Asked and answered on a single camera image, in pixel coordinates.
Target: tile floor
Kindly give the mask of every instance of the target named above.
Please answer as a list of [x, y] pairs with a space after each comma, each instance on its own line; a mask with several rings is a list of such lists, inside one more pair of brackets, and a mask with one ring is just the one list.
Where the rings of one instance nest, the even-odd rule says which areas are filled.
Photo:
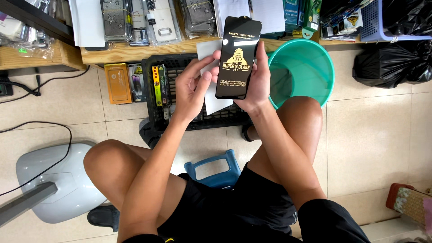
[[[398, 214], [385, 207], [388, 187], [393, 182], [411, 183], [421, 189], [432, 185], [432, 82], [395, 89], [364, 86], [352, 77], [353, 60], [360, 51], [334, 51], [336, 84], [323, 107], [323, 131], [314, 168], [324, 192], [344, 206], [360, 224], [383, 221]], [[76, 73], [41, 75], [42, 80]], [[12, 81], [35, 87], [34, 76]], [[16, 97], [25, 94], [14, 90]], [[73, 139], [100, 142], [118, 139], [147, 147], [138, 134], [139, 122], [148, 116], [145, 103], [110, 105], [105, 74], [91, 68], [79, 78], [53, 80], [41, 90], [41, 97], [2, 104], [0, 130], [25, 121], [40, 120], [69, 125]], [[186, 132], [172, 168], [197, 162], [227, 149], [234, 149], [242, 168], [260, 146], [245, 142], [240, 127]], [[65, 143], [62, 127], [32, 124], [0, 134], [0, 192], [18, 185], [15, 163], [29, 151]], [[0, 204], [20, 194], [0, 197]], [[300, 237], [298, 224], [293, 235]], [[0, 228], [0, 242], [102, 243], [115, 242], [108, 228], [88, 224], [86, 215], [60, 224], [46, 224], [30, 210]]]

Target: black plastic bag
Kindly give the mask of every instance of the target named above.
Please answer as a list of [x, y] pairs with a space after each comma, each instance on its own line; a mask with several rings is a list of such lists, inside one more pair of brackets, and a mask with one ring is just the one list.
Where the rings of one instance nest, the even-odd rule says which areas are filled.
[[382, 0], [382, 8], [386, 35], [432, 36], [432, 0]]
[[353, 77], [364, 85], [391, 89], [432, 79], [432, 41], [406, 41], [366, 50], [354, 60]]

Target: hand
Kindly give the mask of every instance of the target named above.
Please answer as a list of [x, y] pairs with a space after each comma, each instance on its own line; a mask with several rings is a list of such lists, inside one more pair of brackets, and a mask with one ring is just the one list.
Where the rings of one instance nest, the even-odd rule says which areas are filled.
[[201, 111], [204, 103], [204, 94], [210, 82], [217, 81], [217, 73], [206, 71], [199, 78], [200, 70], [214, 61], [208, 56], [198, 61], [193, 59], [175, 81], [176, 107], [173, 119], [180, 119], [189, 124]]
[[[220, 51], [213, 54], [215, 59], [220, 59]], [[257, 64], [252, 68], [251, 79], [249, 81], [248, 92], [245, 99], [235, 99], [234, 102], [244, 111], [251, 115], [258, 108], [270, 104], [270, 70], [268, 58], [264, 49], [264, 42], [258, 43], [257, 54], [255, 55]], [[219, 73], [219, 67], [212, 69], [212, 73]]]

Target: black slipper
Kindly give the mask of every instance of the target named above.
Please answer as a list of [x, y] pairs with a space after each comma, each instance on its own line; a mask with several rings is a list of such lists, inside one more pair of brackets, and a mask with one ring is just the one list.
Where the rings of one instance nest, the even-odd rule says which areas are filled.
[[241, 128], [241, 137], [243, 138], [243, 139], [245, 139], [246, 141], [248, 141], [248, 142], [252, 142], [253, 140], [251, 140], [250, 138], [249, 138], [249, 136], [248, 136], [248, 129], [251, 127], [251, 126], [253, 126], [254, 124], [253, 123], [250, 123], [250, 124], [247, 124], [247, 125], [243, 125], [242, 126], [242, 128]]
[[120, 211], [113, 205], [99, 206], [87, 214], [87, 220], [91, 225], [111, 227], [113, 232], [118, 231], [119, 219]]
[[159, 142], [161, 135], [157, 134], [151, 129], [150, 120], [146, 118], [142, 122], [140, 122], [139, 129], [141, 138], [151, 150], [154, 149], [156, 144]]

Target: black plastic basket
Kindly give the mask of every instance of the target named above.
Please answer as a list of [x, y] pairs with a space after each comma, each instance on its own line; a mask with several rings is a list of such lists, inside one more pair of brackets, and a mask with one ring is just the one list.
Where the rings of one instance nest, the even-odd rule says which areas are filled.
[[[173, 85], [175, 78], [181, 74], [184, 68], [197, 58], [196, 53], [188, 54], [169, 54], [156, 55], [142, 60], [144, 86], [147, 91], [147, 109], [151, 128], [162, 134], [168, 126], [168, 120], [165, 120], [162, 106], [156, 106], [155, 87], [153, 85], [152, 66], [165, 65], [168, 71], [168, 83]], [[175, 95], [168, 92], [168, 100], [175, 99]], [[203, 106], [203, 121], [193, 121], [187, 126], [187, 131], [200, 130], [208, 128], [221, 128], [245, 125], [249, 123], [249, 115], [236, 104], [228, 106], [211, 115], [206, 115], [206, 107]]]

